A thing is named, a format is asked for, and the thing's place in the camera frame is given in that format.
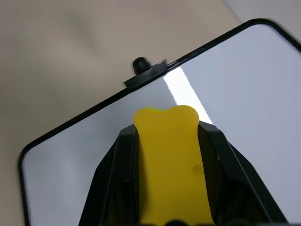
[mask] yellow silicone pad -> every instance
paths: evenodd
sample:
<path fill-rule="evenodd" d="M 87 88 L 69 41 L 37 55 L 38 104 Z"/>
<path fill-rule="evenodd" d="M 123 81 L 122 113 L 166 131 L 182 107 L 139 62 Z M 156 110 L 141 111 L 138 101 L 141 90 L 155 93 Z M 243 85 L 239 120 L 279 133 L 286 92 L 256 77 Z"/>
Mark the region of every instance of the yellow silicone pad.
<path fill-rule="evenodd" d="M 139 148 L 141 224 L 213 224 L 198 144 L 198 114 L 189 106 L 134 115 Z"/>

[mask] black border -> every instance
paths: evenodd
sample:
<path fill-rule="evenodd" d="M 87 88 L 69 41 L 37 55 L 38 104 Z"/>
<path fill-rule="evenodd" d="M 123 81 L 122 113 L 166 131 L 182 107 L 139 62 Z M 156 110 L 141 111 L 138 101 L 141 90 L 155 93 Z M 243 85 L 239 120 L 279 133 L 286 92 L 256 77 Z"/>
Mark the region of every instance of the black border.
<path fill-rule="evenodd" d="M 198 49 L 184 55 L 183 57 L 179 58 L 178 60 L 170 63 L 167 66 L 167 72 L 175 69 L 176 67 L 180 66 L 181 64 L 195 58 L 196 56 L 204 53 L 205 51 L 211 49 L 212 47 L 220 44 L 221 42 L 231 38 L 232 36 L 240 33 L 241 31 L 245 30 L 246 28 L 249 28 L 256 24 L 264 24 L 272 27 L 275 29 L 280 35 L 282 35 L 289 43 L 291 43 L 298 51 L 301 52 L 301 44 L 294 39 L 293 36 L 291 36 L 289 33 L 287 33 L 283 28 L 281 28 L 278 24 L 274 23 L 273 21 L 270 21 L 268 19 L 253 19 L 249 20 L 238 27 L 230 30 L 229 32 L 219 36 L 218 38 L 210 41 L 209 43 L 199 47 Z M 114 103 L 117 100 L 120 100 L 121 98 L 125 97 L 126 95 L 134 92 L 135 90 L 141 88 L 142 86 L 138 86 L 135 89 L 128 89 L 125 88 L 124 90 L 120 91 L 119 93 L 111 96 L 110 98 L 102 101 L 101 103 L 95 105 L 94 107 L 86 110 L 85 112 L 79 114 L 78 116 L 70 119 L 69 121 L 65 122 L 64 124 L 58 126 L 57 128 L 51 130 L 50 132 L 44 134 L 43 136 L 37 138 L 36 140 L 30 142 L 21 152 L 19 159 L 18 159 L 18 171 L 19 171 L 19 177 L 20 177 L 20 186 L 21 186 L 21 195 L 22 195 L 22 204 L 23 204 L 23 211 L 24 211 L 24 219 L 25 219 L 25 225 L 30 226 L 30 220 L 29 220 L 29 210 L 27 206 L 27 200 L 26 200 L 26 194 L 25 194 L 25 183 L 24 183 L 24 175 L 23 175 L 23 169 L 22 169 L 22 162 L 27 152 L 29 152 L 33 147 L 37 146 L 38 144 L 44 142 L 45 140 L 53 137 L 54 135 L 62 132 L 63 130 L 69 128 L 70 126 L 78 123 L 79 121 L 85 119 L 86 117 L 98 112 L 99 110 L 103 109 L 104 107 Z"/>

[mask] beige table surface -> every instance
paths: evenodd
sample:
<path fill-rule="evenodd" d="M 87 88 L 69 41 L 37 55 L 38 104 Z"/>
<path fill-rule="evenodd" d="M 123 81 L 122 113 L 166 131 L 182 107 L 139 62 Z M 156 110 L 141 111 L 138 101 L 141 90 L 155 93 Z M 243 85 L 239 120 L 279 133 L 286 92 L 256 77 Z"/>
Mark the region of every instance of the beige table surface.
<path fill-rule="evenodd" d="M 0 1 L 0 224 L 23 224 L 26 144 L 124 88 L 131 62 L 172 62 L 238 25 L 222 0 Z"/>

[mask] white glass surface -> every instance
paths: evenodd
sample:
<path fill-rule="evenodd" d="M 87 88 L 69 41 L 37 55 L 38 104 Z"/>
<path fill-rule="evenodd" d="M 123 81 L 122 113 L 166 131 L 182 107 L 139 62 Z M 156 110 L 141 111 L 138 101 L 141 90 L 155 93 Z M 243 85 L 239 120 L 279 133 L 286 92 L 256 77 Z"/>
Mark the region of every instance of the white glass surface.
<path fill-rule="evenodd" d="M 131 115 L 186 104 L 252 163 L 290 222 L 301 222 L 301 55 L 255 25 L 32 148 L 23 161 L 32 226 L 77 225 L 94 171 Z"/>

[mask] black clamp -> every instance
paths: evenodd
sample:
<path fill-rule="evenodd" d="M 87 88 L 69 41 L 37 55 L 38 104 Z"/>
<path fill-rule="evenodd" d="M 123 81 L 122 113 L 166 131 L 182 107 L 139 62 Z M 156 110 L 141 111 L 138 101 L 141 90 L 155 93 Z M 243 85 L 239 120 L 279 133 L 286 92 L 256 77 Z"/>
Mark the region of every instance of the black clamp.
<path fill-rule="evenodd" d="M 152 67 L 144 57 L 139 57 L 134 60 L 133 69 L 136 76 L 124 82 L 129 89 L 141 87 L 165 75 L 167 73 L 167 62 L 163 60 Z"/>

